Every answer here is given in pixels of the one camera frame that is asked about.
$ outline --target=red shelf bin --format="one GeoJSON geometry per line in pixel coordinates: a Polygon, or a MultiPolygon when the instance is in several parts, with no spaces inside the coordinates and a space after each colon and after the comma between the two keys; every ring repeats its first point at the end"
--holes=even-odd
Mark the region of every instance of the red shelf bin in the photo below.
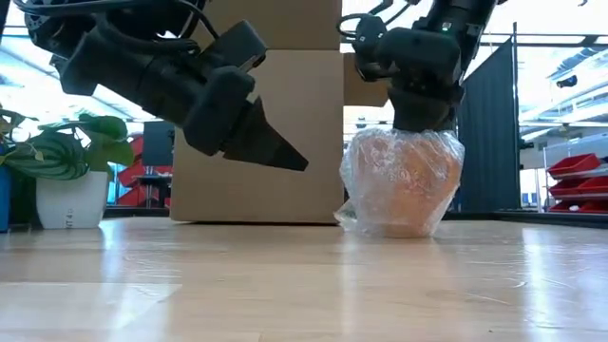
{"type": "Polygon", "coordinates": [[[608,176],[593,177],[579,186],[581,194],[608,194],[608,176]]]}
{"type": "Polygon", "coordinates": [[[131,143],[131,149],[133,149],[133,155],[137,158],[143,153],[143,136],[135,138],[131,143]]]}
{"type": "Polygon", "coordinates": [[[118,199],[118,205],[138,206],[145,201],[145,189],[136,186],[118,199]]]}
{"type": "Polygon", "coordinates": [[[601,162],[595,154],[586,154],[568,157],[547,170],[551,176],[561,176],[575,172],[593,170],[599,167],[601,162]]]}
{"type": "Polygon", "coordinates": [[[583,205],[584,205],[584,202],[563,200],[562,202],[549,208],[549,211],[551,213],[580,213],[580,209],[582,208],[583,205]],[[575,205],[577,205],[579,207],[579,210],[577,210],[577,211],[570,210],[570,208],[575,205]]]}
{"type": "Polygon", "coordinates": [[[608,214],[608,200],[592,200],[580,208],[584,214],[608,214]]]}
{"type": "Polygon", "coordinates": [[[124,187],[129,187],[133,182],[137,179],[136,177],[141,176],[145,173],[145,169],[143,168],[142,161],[135,161],[135,163],[125,170],[119,172],[118,180],[124,187]]]}
{"type": "Polygon", "coordinates": [[[550,187],[549,192],[554,197],[580,194],[579,187],[586,181],[587,179],[562,180],[550,187]]]}

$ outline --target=black monitor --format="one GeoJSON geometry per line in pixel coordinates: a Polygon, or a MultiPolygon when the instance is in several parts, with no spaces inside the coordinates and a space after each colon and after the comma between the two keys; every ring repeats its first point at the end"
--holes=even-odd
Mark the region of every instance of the black monitor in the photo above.
{"type": "Polygon", "coordinates": [[[143,123],[143,152],[144,166],[173,165],[173,142],[175,126],[165,121],[143,123]]]}

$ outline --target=wrapped object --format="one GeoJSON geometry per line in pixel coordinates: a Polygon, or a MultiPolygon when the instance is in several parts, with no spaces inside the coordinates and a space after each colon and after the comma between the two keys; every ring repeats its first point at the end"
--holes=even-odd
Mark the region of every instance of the wrapped object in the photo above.
{"type": "Polygon", "coordinates": [[[363,130],[340,167],[350,199],[335,216],[347,232],[428,237],[458,189],[464,158],[452,132],[363,130]]]}

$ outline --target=gray curtain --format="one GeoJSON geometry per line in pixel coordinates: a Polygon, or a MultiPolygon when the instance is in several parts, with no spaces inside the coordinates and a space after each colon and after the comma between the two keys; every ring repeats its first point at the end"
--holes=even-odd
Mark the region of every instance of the gray curtain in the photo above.
{"type": "Polygon", "coordinates": [[[465,145],[462,212],[520,208],[517,53],[511,40],[465,81],[458,136],[465,145]]]}

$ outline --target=cable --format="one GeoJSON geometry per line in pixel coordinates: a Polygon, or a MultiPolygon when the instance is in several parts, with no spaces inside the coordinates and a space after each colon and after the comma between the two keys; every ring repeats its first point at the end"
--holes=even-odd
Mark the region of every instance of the cable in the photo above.
{"type": "Polygon", "coordinates": [[[128,48],[136,52],[151,54],[176,53],[180,51],[193,50],[196,53],[200,52],[200,47],[197,42],[190,39],[170,39],[160,42],[146,41],[122,33],[107,20],[107,14],[99,14],[95,19],[99,32],[106,39],[120,45],[121,47],[128,48]]]}
{"type": "Polygon", "coordinates": [[[155,0],[98,0],[73,4],[32,5],[23,0],[12,2],[24,13],[40,16],[68,16],[130,9],[137,6],[154,4],[155,0]]]}
{"type": "MultiPolygon", "coordinates": [[[[219,38],[219,34],[216,31],[216,29],[213,27],[213,25],[211,25],[211,22],[209,21],[209,19],[207,18],[207,16],[202,12],[202,9],[197,7],[196,5],[186,1],[186,0],[175,0],[178,4],[182,5],[183,7],[188,8],[195,17],[197,17],[203,25],[205,25],[205,28],[207,29],[207,31],[209,31],[209,34],[211,34],[211,36],[214,39],[218,39],[219,38]]],[[[206,1],[202,1],[202,7],[204,8],[206,1]]]]}
{"type": "MultiPolygon", "coordinates": [[[[409,7],[411,6],[410,3],[407,3],[403,6],[402,9],[399,9],[399,11],[397,11],[393,16],[391,16],[391,18],[389,20],[387,20],[385,22],[385,25],[389,25],[392,22],[394,22],[397,18],[399,18],[400,16],[403,15],[403,13],[406,12],[406,10],[409,9],[409,7]]],[[[356,13],[356,14],[348,14],[343,16],[342,18],[340,18],[340,21],[338,22],[338,25],[336,26],[338,32],[340,33],[341,36],[343,37],[347,37],[347,38],[356,38],[356,34],[353,32],[346,32],[345,30],[342,29],[342,24],[344,24],[345,22],[352,20],[352,19],[361,19],[363,16],[371,14],[370,13],[356,13]]]]}
{"type": "Polygon", "coordinates": [[[397,12],[395,13],[395,15],[391,16],[391,18],[385,22],[385,25],[386,25],[386,26],[390,25],[390,23],[392,23],[392,22],[393,22],[393,21],[395,21],[397,18],[399,18],[400,16],[402,16],[402,15],[403,15],[403,13],[405,13],[405,12],[406,12],[406,10],[408,10],[410,6],[411,6],[411,4],[406,4],[405,6],[403,6],[403,8],[402,8],[402,9],[399,9],[399,11],[397,11],[397,12]]]}
{"type": "Polygon", "coordinates": [[[367,15],[366,13],[355,13],[355,14],[348,14],[343,16],[342,18],[340,18],[340,20],[338,21],[338,24],[336,25],[336,29],[338,30],[338,32],[340,33],[341,36],[343,37],[347,37],[347,38],[356,38],[357,35],[353,32],[346,32],[345,30],[342,29],[342,24],[346,23],[349,20],[352,19],[361,19],[364,15],[367,15]]]}

